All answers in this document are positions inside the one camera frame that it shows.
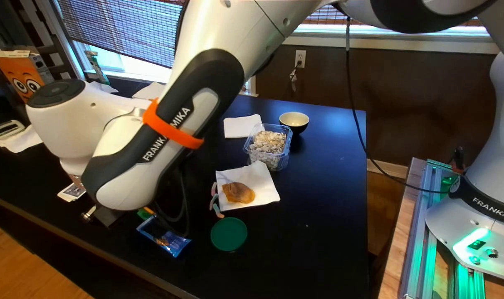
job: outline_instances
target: pastry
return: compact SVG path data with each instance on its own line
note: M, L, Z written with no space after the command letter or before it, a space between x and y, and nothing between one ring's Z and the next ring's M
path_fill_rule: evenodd
M234 181L221 188L229 203L251 203L254 200L254 191L243 183Z

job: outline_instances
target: franka emika logo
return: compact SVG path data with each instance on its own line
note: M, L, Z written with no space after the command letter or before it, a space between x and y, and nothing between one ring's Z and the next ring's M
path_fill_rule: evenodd
M189 115L189 108L183 107L178 115L171 120L171 127L178 127L181 125L188 115ZM149 150L141 156L143 161L149 163L153 161L153 158L158 155L158 151L161 151L161 148L166 145L166 138L164 137L158 137L153 145L149 146Z
M472 186L469 186L467 181L457 180L452 188L450 193L459 191L460 188L464 190L470 190ZM484 198L479 196L477 191L474 191L470 196L460 196L469 206L484 211L485 215L492 215L497 216L499 220L504 220L504 206L497 205L495 200L490 198Z

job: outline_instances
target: electrical outlet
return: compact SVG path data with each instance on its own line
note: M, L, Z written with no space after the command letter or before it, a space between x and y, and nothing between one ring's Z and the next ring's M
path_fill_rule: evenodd
M294 67L304 68L304 65L306 65L306 50L296 50Z

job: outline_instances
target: wall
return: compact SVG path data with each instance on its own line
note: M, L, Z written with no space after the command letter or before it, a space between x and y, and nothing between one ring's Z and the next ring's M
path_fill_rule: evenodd
M294 50L306 50L297 92L287 80ZM369 156L409 165L447 161L457 146L470 163L494 120L494 55L351 50L354 107L367 113ZM344 48L282 45L256 77L259 98L349 108Z

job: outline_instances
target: wooden floor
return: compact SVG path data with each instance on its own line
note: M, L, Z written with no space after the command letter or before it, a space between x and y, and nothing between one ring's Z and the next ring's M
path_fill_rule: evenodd
M392 238L404 186L367 171L367 251L384 254Z
M367 251L376 258L387 253L402 190L389 178L367 171ZM90 296L0 230L0 298Z
M86 299L91 296L0 230L0 298Z

